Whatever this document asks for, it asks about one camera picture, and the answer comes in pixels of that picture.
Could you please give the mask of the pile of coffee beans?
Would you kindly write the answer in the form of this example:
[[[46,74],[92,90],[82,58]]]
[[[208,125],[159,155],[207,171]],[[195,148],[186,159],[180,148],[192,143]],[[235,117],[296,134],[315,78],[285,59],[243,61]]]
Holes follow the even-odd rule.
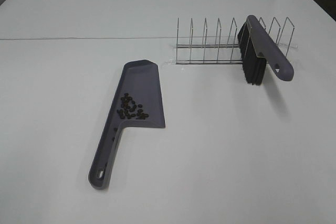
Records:
[[[143,104],[137,103],[128,92],[120,98],[120,105],[116,109],[116,114],[121,123],[128,120],[146,120],[149,118]]]

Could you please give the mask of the grey plastic dustpan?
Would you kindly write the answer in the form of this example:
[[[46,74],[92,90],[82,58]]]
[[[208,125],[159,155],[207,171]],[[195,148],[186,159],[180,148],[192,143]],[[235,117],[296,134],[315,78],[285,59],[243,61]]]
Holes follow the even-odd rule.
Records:
[[[148,119],[120,122],[116,109],[126,92],[137,103],[143,104],[144,110],[149,114]],[[130,61],[122,69],[88,175],[88,181],[94,189],[108,188],[122,130],[127,127],[165,128],[159,69],[157,64],[149,60]]]

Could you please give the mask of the grey hand brush black bristles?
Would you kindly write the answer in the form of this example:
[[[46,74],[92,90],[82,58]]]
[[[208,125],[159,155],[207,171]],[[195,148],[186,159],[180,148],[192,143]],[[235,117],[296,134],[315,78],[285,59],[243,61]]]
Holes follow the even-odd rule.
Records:
[[[282,81],[291,81],[294,69],[256,16],[249,15],[237,35],[247,83],[261,85],[266,65]]]

